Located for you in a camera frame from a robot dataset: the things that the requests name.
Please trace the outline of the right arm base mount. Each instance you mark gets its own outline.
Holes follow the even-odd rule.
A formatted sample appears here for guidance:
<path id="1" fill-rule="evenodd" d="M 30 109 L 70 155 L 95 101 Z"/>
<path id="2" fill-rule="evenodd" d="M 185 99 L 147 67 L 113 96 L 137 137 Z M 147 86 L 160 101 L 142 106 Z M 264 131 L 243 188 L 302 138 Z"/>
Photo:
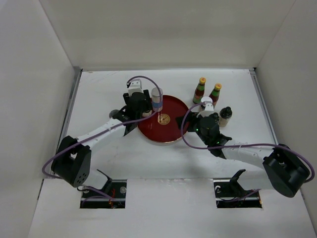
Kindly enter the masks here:
<path id="1" fill-rule="evenodd" d="M 245 190 L 238 183 L 245 171 L 239 170 L 231 178 L 213 180 L 217 208 L 262 208 L 259 189 Z"/>

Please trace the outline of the glass grinder black top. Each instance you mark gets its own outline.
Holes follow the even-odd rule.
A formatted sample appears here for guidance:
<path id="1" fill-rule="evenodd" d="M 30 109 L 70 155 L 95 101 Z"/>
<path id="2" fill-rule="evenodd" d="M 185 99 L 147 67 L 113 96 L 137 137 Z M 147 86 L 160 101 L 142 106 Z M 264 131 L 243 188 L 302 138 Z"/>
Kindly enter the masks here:
<path id="1" fill-rule="evenodd" d="M 116 115 L 117 113 L 119 112 L 119 110 L 112 110 L 110 113 L 109 113 L 109 118 L 112 118 L 114 115 Z"/>

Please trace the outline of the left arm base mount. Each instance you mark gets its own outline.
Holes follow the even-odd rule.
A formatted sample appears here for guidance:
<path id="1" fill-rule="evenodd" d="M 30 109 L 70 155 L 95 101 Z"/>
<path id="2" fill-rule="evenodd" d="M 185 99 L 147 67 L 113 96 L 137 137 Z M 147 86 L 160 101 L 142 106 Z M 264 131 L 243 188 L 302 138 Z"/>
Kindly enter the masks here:
<path id="1" fill-rule="evenodd" d="M 80 186 L 81 209 L 124 209 L 126 204 L 127 180 L 112 179 L 104 172 L 95 170 L 90 173 L 88 183 L 103 187 Z"/>

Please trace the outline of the black-lid seasoning jar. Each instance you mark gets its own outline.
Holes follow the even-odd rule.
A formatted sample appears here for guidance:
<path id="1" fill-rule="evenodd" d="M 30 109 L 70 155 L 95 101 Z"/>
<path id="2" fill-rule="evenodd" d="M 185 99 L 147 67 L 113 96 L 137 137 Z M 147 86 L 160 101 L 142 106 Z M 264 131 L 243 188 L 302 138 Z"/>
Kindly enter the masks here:
<path id="1" fill-rule="evenodd" d="M 220 127 L 225 127 L 227 126 L 229 120 L 232 117 L 232 109 L 231 107 L 225 107 L 223 109 L 221 109 L 220 113 L 219 113 L 219 122 L 218 125 Z"/>

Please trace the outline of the sauce bottle green label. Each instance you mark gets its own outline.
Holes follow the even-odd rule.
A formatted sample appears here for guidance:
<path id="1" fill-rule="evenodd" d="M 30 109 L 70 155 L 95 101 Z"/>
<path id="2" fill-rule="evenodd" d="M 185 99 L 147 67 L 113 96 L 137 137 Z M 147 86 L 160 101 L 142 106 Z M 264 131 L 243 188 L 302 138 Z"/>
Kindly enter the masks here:
<path id="1" fill-rule="evenodd" d="M 199 83 L 194 92 L 194 96 L 192 100 L 194 104 L 200 103 L 201 99 L 203 98 L 205 93 L 205 83 L 206 83 L 206 78 L 201 77 L 199 79 Z"/>

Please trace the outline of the white bead jar blue label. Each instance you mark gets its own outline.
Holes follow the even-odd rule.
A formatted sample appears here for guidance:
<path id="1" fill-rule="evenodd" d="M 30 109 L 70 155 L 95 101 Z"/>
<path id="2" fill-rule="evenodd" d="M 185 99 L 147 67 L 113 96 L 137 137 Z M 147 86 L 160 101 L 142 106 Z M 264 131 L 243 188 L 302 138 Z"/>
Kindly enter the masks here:
<path id="1" fill-rule="evenodd" d="M 213 103 L 213 100 L 212 100 L 212 98 L 210 98 L 210 97 L 207 97 L 207 96 L 205 96 L 205 97 L 202 97 L 201 98 L 201 101 L 200 101 L 201 103 Z"/>

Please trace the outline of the silver-lid jar blue label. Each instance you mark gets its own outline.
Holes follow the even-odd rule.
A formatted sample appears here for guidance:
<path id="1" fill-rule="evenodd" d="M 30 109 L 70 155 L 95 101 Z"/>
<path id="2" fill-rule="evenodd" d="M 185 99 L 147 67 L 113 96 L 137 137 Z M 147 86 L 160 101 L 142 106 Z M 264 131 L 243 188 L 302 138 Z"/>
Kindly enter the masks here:
<path id="1" fill-rule="evenodd" d="M 161 88 L 153 88 L 151 91 L 152 107 L 154 111 L 160 112 L 163 108 L 163 90 Z"/>

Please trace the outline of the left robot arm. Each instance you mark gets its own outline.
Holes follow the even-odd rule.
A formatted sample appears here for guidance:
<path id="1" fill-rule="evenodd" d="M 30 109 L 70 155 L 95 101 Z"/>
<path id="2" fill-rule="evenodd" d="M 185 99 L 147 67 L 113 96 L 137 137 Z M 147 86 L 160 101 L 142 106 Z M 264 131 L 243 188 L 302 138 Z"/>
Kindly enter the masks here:
<path id="1" fill-rule="evenodd" d="M 111 192 L 110 178 L 100 170 L 91 169 L 94 152 L 134 130 L 143 114 L 152 112 L 148 90 L 123 94 L 125 106 L 99 128 L 77 138 L 65 137 L 53 158 L 51 170 L 72 187 L 93 187 L 99 197 Z"/>

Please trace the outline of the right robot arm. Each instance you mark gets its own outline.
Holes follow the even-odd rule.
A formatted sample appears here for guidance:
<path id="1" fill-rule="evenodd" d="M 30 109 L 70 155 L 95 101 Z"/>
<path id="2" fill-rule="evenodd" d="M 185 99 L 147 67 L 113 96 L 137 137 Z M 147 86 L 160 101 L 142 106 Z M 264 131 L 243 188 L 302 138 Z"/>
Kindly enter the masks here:
<path id="1" fill-rule="evenodd" d="M 203 117 L 189 116 L 189 132 L 195 132 L 216 157 L 258 167 L 257 171 L 240 169 L 230 178 L 233 195 L 245 195 L 253 189 L 275 189 L 292 198 L 310 176 L 309 169 L 286 145 L 251 147 L 220 133 L 217 113 Z"/>

